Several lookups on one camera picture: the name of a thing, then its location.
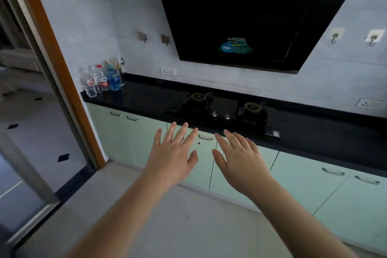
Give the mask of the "person's right hand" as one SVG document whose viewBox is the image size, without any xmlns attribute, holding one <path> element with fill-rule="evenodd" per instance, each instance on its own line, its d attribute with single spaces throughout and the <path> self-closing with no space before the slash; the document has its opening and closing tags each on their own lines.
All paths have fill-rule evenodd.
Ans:
<svg viewBox="0 0 387 258">
<path fill-rule="evenodd" d="M 265 185 L 271 182 L 269 169 L 263 158 L 256 158 L 250 148 L 250 139 L 233 133 L 244 147 L 244 152 L 224 153 L 227 139 L 215 133 L 215 138 L 227 162 L 227 172 L 222 173 L 226 181 L 239 193 L 254 201 Z"/>
</svg>

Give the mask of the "person's left hand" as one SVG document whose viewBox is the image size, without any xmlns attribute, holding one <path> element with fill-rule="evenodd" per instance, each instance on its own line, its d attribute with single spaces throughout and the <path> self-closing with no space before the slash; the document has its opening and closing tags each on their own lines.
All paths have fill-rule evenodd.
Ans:
<svg viewBox="0 0 387 258">
<path fill-rule="evenodd" d="M 154 183 L 163 189 L 170 188 L 184 180 L 194 169 L 189 167 L 187 160 L 192 151 L 191 147 L 198 135 L 194 128 L 188 136 L 184 137 L 181 145 L 175 143 L 175 129 L 177 123 L 173 122 L 161 140 L 161 149 L 153 153 L 153 145 L 146 166 L 141 173 L 141 180 Z"/>
</svg>

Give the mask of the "person's left forearm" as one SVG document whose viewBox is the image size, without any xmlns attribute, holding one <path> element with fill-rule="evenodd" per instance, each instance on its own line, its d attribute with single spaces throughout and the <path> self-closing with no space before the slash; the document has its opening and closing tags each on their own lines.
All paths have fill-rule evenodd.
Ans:
<svg viewBox="0 0 387 258">
<path fill-rule="evenodd" d="M 143 172 L 63 258 L 125 258 L 150 212 L 181 178 Z"/>
</svg>

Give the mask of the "person's right forearm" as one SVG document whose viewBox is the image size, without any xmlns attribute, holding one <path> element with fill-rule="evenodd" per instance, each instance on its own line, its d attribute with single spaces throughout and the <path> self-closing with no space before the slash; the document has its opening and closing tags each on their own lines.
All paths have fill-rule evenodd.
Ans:
<svg viewBox="0 0 387 258">
<path fill-rule="evenodd" d="M 358 258 L 274 179 L 249 181 L 243 190 L 293 258 Z"/>
</svg>

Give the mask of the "black glass gas hob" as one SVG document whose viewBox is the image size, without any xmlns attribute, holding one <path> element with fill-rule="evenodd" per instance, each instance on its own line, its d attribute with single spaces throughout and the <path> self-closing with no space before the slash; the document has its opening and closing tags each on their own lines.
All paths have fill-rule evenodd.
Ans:
<svg viewBox="0 0 387 258">
<path fill-rule="evenodd" d="M 215 95 L 214 92 L 207 92 L 207 105 L 191 104 L 190 95 L 193 93 L 203 93 L 192 91 L 177 100 L 177 103 L 164 111 L 165 114 L 186 118 L 196 121 L 209 122 L 214 125 L 220 125 L 221 128 L 230 130 L 231 128 L 247 128 L 252 129 L 253 133 L 273 137 L 273 132 L 268 126 L 268 107 L 267 102 L 260 99 L 229 99 Z M 262 106 L 262 110 L 258 115 L 245 114 L 244 105 L 248 102 L 253 102 Z M 217 117 L 213 118 L 210 113 L 215 110 Z M 232 115 L 232 120 L 226 122 L 223 120 L 225 114 Z"/>
</svg>

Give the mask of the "round gas burner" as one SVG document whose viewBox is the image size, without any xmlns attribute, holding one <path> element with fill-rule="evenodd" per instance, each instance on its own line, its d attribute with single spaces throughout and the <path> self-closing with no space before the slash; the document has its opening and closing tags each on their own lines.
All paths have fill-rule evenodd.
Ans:
<svg viewBox="0 0 387 258">
<path fill-rule="evenodd" d="M 207 94 L 203 93 L 193 93 L 190 95 L 190 103 L 191 104 L 201 104 L 201 105 L 207 105 Z"/>
<path fill-rule="evenodd" d="M 244 105 L 244 113 L 258 115 L 262 110 L 262 106 L 253 102 L 248 102 Z"/>
</svg>

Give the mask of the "pale green base cabinets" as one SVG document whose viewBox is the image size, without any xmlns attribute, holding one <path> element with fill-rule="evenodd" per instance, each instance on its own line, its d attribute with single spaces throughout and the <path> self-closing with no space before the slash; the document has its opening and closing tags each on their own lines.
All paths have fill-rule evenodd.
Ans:
<svg viewBox="0 0 387 258">
<path fill-rule="evenodd" d="M 152 147 L 152 137 L 162 129 L 162 138 L 169 123 L 127 113 L 121 110 L 86 103 L 105 154 L 112 160 L 143 168 Z M 122 114 L 112 116 L 109 112 Z M 133 122 L 126 115 L 138 118 Z M 190 151 L 196 150 L 199 162 L 181 184 L 238 204 L 254 207 L 254 203 L 228 184 L 214 162 L 213 149 L 220 150 L 215 136 L 207 141 L 198 136 Z M 350 244 L 387 255 L 387 177 L 355 171 L 297 155 L 258 147 L 273 177 L 308 212 Z M 322 168 L 346 173 L 335 176 Z M 373 185 L 359 181 L 355 175 L 380 181 Z"/>
</svg>

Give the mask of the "blue liquid bottle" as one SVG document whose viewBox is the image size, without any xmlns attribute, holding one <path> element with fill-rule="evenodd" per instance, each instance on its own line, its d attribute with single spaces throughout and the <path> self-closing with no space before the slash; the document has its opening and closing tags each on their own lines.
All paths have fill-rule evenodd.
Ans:
<svg viewBox="0 0 387 258">
<path fill-rule="evenodd" d="M 111 91 L 121 90 L 121 80 L 119 70 L 116 70 L 112 65 L 107 66 L 107 79 Z"/>
</svg>

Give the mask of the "dark bottle red cap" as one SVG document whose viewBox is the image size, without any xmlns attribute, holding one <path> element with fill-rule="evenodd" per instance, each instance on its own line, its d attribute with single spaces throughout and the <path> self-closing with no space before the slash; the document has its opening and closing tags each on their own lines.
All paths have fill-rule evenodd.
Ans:
<svg viewBox="0 0 387 258">
<path fill-rule="evenodd" d="M 102 92 L 109 91 L 109 81 L 107 79 L 106 72 L 104 71 L 102 65 L 96 65 L 96 77 L 98 78 L 99 88 Z"/>
</svg>

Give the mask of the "clear bottle red label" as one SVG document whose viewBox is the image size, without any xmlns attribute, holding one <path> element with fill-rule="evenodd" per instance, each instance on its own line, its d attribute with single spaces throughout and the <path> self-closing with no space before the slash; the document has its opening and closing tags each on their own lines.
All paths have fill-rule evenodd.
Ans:
<svg viewBox="0 0 387 258">
<path fill-rule="evenodd" d="M 94 84 L 94 78 L 87 69 L 80 69 L 80 81 L 89 98 L 97 96 L 96 86 Z"/>
<path fill-rule="evenodd" d="M 102 87 L 100 85 L 101 79 L 101 71 L 97 66 L 90 66 L 88 71 L 90 82 L 93 84 L 96 94 L 99 95 L 103 92 Z"/>
</svg>

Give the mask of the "bundle of wooden chopsticks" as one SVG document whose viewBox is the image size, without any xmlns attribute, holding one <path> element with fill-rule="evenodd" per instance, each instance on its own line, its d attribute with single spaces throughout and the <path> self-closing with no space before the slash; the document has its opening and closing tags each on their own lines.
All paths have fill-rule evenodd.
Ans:
<svg viewBox="0 0 387 258">
<path fill-rule="evenodd" d="M 121 62 L 116 58 L 110 58 L 109 60 L 104 60 L 104 65 L 107 69 L 114 69 L 119 71 L 122 68 Z"/>
</svg>

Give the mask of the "blue green hood sticker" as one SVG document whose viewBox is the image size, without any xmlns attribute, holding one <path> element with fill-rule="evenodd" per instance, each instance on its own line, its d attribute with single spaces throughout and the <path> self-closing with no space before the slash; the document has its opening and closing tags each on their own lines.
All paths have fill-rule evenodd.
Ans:
<svg viewBox="0 0 387 258">
<path fill-rule="evenodd" d="M 253 53 L 253 49 L 248 45 L 244 37 L 228 37 L 227 41 L 220 45 L 219 51 L 229 54 L 247 55 Z"/>
</svg>

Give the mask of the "black range hood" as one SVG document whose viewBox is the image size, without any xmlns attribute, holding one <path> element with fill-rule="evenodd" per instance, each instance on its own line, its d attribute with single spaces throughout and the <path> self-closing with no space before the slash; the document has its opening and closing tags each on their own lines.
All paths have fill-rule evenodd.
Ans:
<svg viewBox="0 0 387 258">
<path fill-rule="evenodd" d="M 346 0 L 161 0 L 181 61 L 298 73 Z M 219 51 L 244 37 L 253 53 Z"/>
</svg>

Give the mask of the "metal framed sliding door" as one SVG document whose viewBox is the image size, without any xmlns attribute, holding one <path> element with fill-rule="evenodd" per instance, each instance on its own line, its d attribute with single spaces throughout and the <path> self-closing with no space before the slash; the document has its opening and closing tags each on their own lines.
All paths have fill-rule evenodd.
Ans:
<svg viewBox="0 0 387 258">
<path fill-rule="evenodd" d="M 0 243 L 13 248 L 64 202 L 88 160 L 23 0 L 0 0 Z"/>
</svg>

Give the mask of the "white square wall socket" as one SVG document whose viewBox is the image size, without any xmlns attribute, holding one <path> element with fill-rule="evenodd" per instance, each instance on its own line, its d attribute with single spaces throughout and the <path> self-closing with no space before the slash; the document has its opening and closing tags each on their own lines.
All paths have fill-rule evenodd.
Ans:
<svg viewBox="0 0 387 258">
<path fill-rule="evenodd" d="M 375 99 L 361 98 L 355 106 L 368 109 L 387 109 L 387 103 L 385 101 Z"/>
</svg>

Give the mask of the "brown wooden door frame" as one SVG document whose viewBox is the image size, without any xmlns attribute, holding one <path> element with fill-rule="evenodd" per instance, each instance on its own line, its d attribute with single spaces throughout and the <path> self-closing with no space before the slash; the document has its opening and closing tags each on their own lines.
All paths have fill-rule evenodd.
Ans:
<svg viewBox="0 0 387 258">
<path fill-rule="evenodd" d="M 103 153 L 41 0 L 17 0 L 17 3 L 50 69 L 59 91 L 59 99 L 65 105 L 64 112 L 75 129 L 75 136 L 84 150 L 85 158 L 96 169 L 103 168 L 106 165 Z"/>
</svg>

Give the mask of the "white adhesive wall hook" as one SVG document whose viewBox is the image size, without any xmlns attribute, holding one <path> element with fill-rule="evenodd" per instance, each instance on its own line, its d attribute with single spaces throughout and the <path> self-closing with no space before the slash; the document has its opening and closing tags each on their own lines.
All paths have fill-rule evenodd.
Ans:
<svg viewBox="0 0 387 258">
<path fill-rule="evenodd" d="M 338 40 L 340 40 L 344 33 L 345 33 L 346 28 L 342 27 L 336 27 L 332 28 L 329 36 L 329 40 L 331 45 L 334 45 Z"/>
<path fill-rule="evenodd" d="M 365 37 L 365 42 L 370 47 L 373 47 L 376 43 L 379 43 L 385 33 L 385 29 L 372 29 Z"/>
</svg>

